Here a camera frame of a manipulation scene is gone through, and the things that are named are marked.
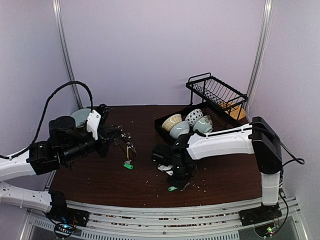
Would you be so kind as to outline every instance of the black dish rack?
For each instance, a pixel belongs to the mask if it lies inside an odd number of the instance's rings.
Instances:
[[[225,82],[211,75],[210,72],[192,76],[185,85],[191,90],[190,104],[184,109],[163,116],[154,121],[154,128],[160,136],[170,145],[176,140],[170,137],[169,132],[162,128],[165,120],[174,114],[181,114],[182,119],[194,109],[201,109],[203,115],[210,115],[213,122],[213,132],[238,127],[238,122],[243,111],[243,106],[248,97],[246,94],[239,92]],[[202,98],[202,103],[193,105],[194,93]],[[238,115],[231,117],[232,112]]]

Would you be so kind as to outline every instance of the dish rack upper shelf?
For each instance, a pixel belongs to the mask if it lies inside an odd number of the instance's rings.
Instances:
[[[222,112],[231,113],[239,107],[242,108],[248,101],[246,94],[212,76],[210,72],[190,77],[186,87],[191,90],[191,102],[192,93],[195,93],[202,101],[207,101]]]

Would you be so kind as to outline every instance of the white wall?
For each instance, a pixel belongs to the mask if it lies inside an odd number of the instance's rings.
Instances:
[[[249,115],[262,116],[306,165],[284,170],[311,232],[320,236],[320,1],[275,1],[262,72]]]
[[[188,104],[188,78],[206,72],[248,88],[263,0],[60,2],[75,78],[96,104]]]
[[[47,97],[67,81],[52,1],[0,0],[0,154],[29,145]],[[38,139],[48,138],[49,120],[75,108],[71,89],[58,93],[49,105]],[[6,182],[43,190],[46,181],[47,176],[42,175]],[[15,206],[0,206],[0,239],[18,238],[25,212]]]

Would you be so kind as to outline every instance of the brown tabletop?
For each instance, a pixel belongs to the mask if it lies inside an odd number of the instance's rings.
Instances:
[[[186,207],[243,201],[261,197],[261,177],[254,154],[208,157],[197,161],[197,174],[184,190],[169,192],[167,175],[151,161],[155,144],[164,143],[154,120],[183,106],[115,106],[107,124],[123,125],[132,136],[138,157],[133,170],[123,167],[126,155],[110,148],[106,158],[93,153],[75,163],[75,169],[56,172],[51,190],[67,200],[119,207]]]

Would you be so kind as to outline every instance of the green key tag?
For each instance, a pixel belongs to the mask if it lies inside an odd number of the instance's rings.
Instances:
[[[173,192],[174,190],[177,190],[178,188],[175,186],[171,186],[168,188],[169,192]]]
[[[124,166],[126,169],[129,169],[129,170],[134,169],[134,166],[133,166],[133,165],[131,165],[131,164],[129,164],[129,163],[126,163],[126,162],[123,164],[123,166]]]

